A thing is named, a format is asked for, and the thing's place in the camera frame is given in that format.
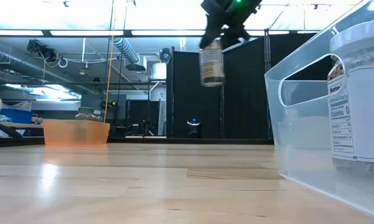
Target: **black speaker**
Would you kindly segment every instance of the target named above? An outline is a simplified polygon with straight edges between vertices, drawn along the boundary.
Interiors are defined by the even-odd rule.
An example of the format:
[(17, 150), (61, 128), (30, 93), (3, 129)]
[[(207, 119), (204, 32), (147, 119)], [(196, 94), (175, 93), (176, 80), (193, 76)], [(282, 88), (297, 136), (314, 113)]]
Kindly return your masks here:
[(188, 138), (202, 138), (202, 125), (198, 119), (192, 118), (187, 121)]

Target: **clear plastic bin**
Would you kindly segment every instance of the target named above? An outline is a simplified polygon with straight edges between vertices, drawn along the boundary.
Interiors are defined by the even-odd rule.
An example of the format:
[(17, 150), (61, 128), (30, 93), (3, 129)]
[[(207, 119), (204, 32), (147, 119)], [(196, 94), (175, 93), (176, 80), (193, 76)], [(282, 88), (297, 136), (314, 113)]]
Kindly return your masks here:
[[(374, 215), (374, 176), (356, 170), (344, 172), (334, 162), (329, 116), (329, 99), (334, 94), (327, 94), (327, 82), (285, 79), (330, 55), (335, 35), (373, 20), (374, 1), (361, 2), (265, 75), (280, 174), (371, 215)], [(346, 56), (338, 56), (346, 62)], [(347, 63), (345, 73), (351, 68)], [(347, 86), (348, 79), (345, 78), (340, 91)], [(311, 99), (299, 92), (310, 93)]]
[(89, 146), (106, 144), (110, 124), (97, 121), (44, 119), (47, 146)]

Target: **jar lid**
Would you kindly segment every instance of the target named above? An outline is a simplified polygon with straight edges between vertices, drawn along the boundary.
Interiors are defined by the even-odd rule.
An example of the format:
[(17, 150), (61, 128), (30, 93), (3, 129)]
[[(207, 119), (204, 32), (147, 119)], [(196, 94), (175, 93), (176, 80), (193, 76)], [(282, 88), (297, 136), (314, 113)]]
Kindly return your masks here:
[(79, 107), (77, 109), (79, 113), (88, 113), (88, 114), (93, 114), (94, 113), (94, 108), (88, 108), (88, 107)]
[(330, 51), (339, 55), (368, 47), (374, 47), (374, 20), (352, 26), (330, 40)]

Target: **wooden table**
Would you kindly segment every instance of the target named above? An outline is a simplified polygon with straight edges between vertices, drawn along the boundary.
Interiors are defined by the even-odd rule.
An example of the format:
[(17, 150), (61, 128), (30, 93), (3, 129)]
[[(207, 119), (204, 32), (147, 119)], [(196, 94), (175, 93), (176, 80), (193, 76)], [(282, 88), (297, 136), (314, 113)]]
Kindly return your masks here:
[(272, 146), (0, 148), (0, 224), (331, 224), (374, 218), (284, 180)]
[(32, 129), (32, 128), (43, 128), (41, 124), (22, 124), (22, 123), (11, 123), (11, 122), (0, 122), (1, 124), (15, 128), (15, 129)]

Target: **fluorescent light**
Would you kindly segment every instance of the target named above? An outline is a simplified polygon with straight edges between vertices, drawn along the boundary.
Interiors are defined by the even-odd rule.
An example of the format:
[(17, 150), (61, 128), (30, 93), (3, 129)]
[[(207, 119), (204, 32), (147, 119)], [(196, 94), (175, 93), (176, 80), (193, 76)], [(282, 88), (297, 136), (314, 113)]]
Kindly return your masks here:
[(132, 35), (204, 35), (204, 30), (132, 30)]
[(263, 36), (264, 35), (263, 30), (247, 30), (247, 33), (249, 35), (258, 35), (258, 36)]
[(58, 91), (61, 91), (61, 92), (64, 92), (64, 93), (69, 92), (69, 90), (67, 88), (63, 87), (62, 85), (49, 84), (49, 85), (46, 85), (46, 86), (50, 87), (51, 89), (58, 90)]
[(306, 30), (303, 30), (303, 31), (298, 31), (297, 33), (298, 34), (316, 34), (318, 32), (319, 31), (306, 31)]
[(270, 30), (268, 31), (268, 34), (288, 34), (289, 31), (283, 31), (283, 30)]
[(44, 98), (44, 99), (36, 99), (36, 101), (55, 101), (55, 102), (59, 102), (61, 100), (58, 99), (58, 98)]
[(44, 96), (44, 93), (43, 91), (39, 88), (33, 88), (33, 91), (31, 93), (29, 93), (31, 95), (37, 95), (37, 96)]
[(43, 35), (40, 30), (0, 30), (0, 35)]
[(11, 87), (11, 88), (22, 88), (21, 85), (15, 85), (15, 84), (6, 84), (6, 86)]
[(66, 36), (108, 36), (108, 35), (123, 35), (123, 30), (52, 30), (51, 35), (66, 35)]
[(369, 11), (374, 11), (374, 1), (369, 4), (368, 10)]

